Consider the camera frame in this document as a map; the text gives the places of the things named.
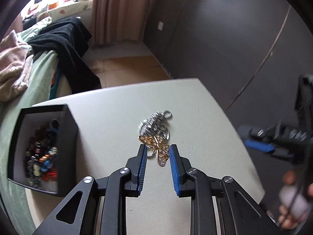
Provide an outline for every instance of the open box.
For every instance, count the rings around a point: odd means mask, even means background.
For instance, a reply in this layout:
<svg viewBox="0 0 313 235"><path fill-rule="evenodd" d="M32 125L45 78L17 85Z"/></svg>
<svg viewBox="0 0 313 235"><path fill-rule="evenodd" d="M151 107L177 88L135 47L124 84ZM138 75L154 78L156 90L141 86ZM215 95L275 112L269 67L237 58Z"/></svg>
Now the open box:
<svg viewBox="0 0 313 235"><path fill-rule="evenodd" d="M57 181L41 181L33 188L25 174L24 159L29 138L44 123L59 121L56 138ZM7 179L34 191L66 196L76 186L76 142L78 126L67 105L40 106L22 109L11 138L7 164Z"/></svg>

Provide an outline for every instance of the butterfly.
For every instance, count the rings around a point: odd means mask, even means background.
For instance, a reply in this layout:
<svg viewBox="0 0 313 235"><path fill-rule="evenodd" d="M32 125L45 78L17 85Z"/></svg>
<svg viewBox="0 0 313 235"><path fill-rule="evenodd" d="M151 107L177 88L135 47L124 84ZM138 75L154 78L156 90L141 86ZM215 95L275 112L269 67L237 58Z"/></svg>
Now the butterfly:
<svg viewBox="0 0 313 235"><path fill-rule="evenodd" d="M165 139L159 134L155 136L140 135L138 136L138 139L142 143L144 143L148 149L152 151L151 156L153 156L156 153L157 163L161 167L164 167L166 164L166 161L170 157L170 154L169 154L170 146L165 144Z"/></svg>

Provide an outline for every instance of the table surface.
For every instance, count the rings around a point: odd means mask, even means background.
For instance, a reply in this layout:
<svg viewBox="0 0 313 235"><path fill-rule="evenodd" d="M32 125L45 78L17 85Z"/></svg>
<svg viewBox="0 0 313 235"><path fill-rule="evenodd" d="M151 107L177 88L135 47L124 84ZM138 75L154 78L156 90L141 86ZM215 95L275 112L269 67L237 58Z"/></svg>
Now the table surface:
<svg viewBox="0 0 313 235"><path fill-rule="evenodd" d="M169 144L208 176L230 175L257 201L264 196L256 169L236 130L198 79L168 80L100 89L35 106L67 104L79 126L77 181L109 176L137 154L138 126L151 113L170 110ZM27 191L38 226L52 196ZM126 199L128 234L190 234L190 199L178 198L170 163L147 161L143 191Z"/></svg>

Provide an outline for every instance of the hand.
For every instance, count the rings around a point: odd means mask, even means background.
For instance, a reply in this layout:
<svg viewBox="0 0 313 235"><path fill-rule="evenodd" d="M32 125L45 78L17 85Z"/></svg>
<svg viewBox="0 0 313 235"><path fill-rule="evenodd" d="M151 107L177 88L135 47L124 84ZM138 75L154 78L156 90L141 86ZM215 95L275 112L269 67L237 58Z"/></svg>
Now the hand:
<svg viewBox="0 0 313 235"><path fill-rule="evenodd" d="M295 182L294 171L292 170L288 171L283 177L283 182L285 184L293 184ZM308 195L313 197L313 184L311 184L308 188ZM288 213L288 209L285 205L281 205L279 207L279 212L281 213L281 216L278 218L278 222L279 223L283 222L283 224L281 225L283 229L294 229L299 224L299 222L304 218L302 217L297 220L291 214L286 216Z"/></svg>

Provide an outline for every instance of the wall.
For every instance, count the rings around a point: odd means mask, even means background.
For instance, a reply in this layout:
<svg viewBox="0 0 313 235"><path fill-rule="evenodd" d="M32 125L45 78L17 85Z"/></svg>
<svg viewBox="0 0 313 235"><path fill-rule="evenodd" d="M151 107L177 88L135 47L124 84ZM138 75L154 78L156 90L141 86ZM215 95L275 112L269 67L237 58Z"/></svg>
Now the wall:
<svg viewBox="0 0 313 235"><path fill-rule="evenodd" d="M144 43L174 78L199 78L225 110L261 65L288 7L286 0L157 0ZM225 112L235 128L297 124L297 81L300 73L313 73L312 47L312 35L291 8L270 58ZM290 165L248 152L266 190L264 202L277 213L281 178Z"/></svg>

